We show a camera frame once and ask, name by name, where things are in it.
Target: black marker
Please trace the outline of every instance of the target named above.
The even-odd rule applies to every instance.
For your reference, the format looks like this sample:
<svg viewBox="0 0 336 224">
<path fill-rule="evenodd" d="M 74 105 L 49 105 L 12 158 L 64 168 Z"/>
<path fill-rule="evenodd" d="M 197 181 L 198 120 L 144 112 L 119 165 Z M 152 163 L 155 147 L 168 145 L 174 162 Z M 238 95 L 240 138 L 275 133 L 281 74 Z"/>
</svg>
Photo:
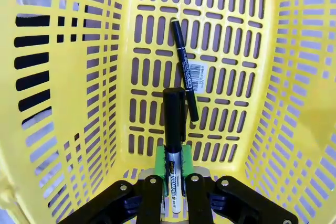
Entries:
<svg viewBox="0 0 336 224">
<path fill-rule="evenodd" d="M 188 101 L 190 118 L 192 122 L 197 122 L 200 118 L 198 117 L 193 81 L 191 79 L 188 57 L 187 52 L 185 51 L 181 25 L 177 19 L 172 20 L 172 28 L 177 48 L 177 55 L 179 56 L 178 58 L 181 64 L 181 69 L 183 71 L 182 79 L 184 83 L 186 98 Z"/>
<path fill-rule="evenodd" d="M 181 151 L 185 141 L 185 92 L 183 88 L 163 90 L 166 161 L 169 170 L 172 210 L 181 212 Z"/>
</svg>

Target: name pen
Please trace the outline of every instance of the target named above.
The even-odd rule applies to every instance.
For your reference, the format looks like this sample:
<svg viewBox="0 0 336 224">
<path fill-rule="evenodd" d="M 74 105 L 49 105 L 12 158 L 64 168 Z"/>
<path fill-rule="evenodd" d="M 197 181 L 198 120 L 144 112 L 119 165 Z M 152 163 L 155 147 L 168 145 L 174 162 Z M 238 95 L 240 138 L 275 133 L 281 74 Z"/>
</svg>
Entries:
<svg viewBox="0 0 336 224">
<path fill-rule="evenodd" d="M 174 214 L 181 212 L 181 151 L 185 141 L 185 91 L 183 88 L 163 90 L 166 162 Z"/>
<path fill-rule="evenodd" d="M 185 50 L 182 30 L 180 22 L 177 19 L 172 20 L 172 29 L 174 40 L 177 48 L 177 55 L 181 64 L 182 69 L 182 79 L 185 88 L 185 95 L 188 102 L 188 108 L 190 113 L 190 119 L 192 122 L 197 122 L 200 118 L 198 117 L 198 110 L 195 98 L 195 92 L 193 87 L 193 81 L 190 74 L 190 68 L 188 63 L 188 57 Z"/>
</svg>

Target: yellow plastic basket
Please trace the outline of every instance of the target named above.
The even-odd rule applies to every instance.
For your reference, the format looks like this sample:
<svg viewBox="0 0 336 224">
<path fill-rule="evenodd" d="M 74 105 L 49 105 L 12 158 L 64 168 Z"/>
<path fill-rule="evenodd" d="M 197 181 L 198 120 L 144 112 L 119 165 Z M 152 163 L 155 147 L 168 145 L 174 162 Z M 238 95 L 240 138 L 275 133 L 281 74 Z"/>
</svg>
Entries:
<svg viewBox="0 0 336 224">
<path fill-rule="evenodd" d="M 194 165 L 300 223 L 335 220 L 336 0 L 0 4 L 0 207 L 16 223 L 59 222 L 153 168 L 162 90 L 181 85 L 172 18 L 207 69 L 201 120 L 187 121 Z"/>
</svg>

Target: barcode sticker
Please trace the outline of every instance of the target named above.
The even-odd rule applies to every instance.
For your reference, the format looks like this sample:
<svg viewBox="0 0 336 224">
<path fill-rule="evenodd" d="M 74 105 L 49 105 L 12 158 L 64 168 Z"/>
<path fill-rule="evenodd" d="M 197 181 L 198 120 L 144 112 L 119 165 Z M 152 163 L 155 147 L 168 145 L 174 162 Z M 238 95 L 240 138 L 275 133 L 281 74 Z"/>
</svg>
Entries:
<svg viewBox="0 0 336 224">
<path fill-rule="evenodd" d="M 189 60 L 191 79 L 195 93 L 201 94 L 205 91 L 206 74 L 208 72 L 207 64 L 199 61 Z"/>
</svg>

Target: pen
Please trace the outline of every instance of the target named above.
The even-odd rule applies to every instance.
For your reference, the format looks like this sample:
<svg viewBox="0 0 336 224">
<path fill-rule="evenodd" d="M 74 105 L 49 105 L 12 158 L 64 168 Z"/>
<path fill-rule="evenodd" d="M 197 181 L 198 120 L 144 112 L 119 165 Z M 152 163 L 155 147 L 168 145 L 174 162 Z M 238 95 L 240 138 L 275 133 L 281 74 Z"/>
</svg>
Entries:
<svg viewBox="0 0 336 224">
<path fill-rule="evenodd" d="M 195 92 L 193 88 L 193 82 L 190 74 L 190 68 L 188 63 L 187 53 L 185 51 L 185 45 L 181 30 L 180 22 L 177 19 L 172 20 L 172 29 L 174 34 L 174 40 L 177 48 L 177 55 L 179 56 L 179 61 L 182 69 L 182 79 L 185 88 L 185 95 L 188 102 L 188 108 L 190 112 L 190 119 L 192 122 L 197 122 L 199 120 L 197 104 L 195 98 Z"/>
<path fill-rule="evenodd" d="M 181 143 L 185 141 L 185 91 L 183 88 L 163 90 L 166 160 L 169 170 L 172 209 L 181 212 Z"/>
</svg>

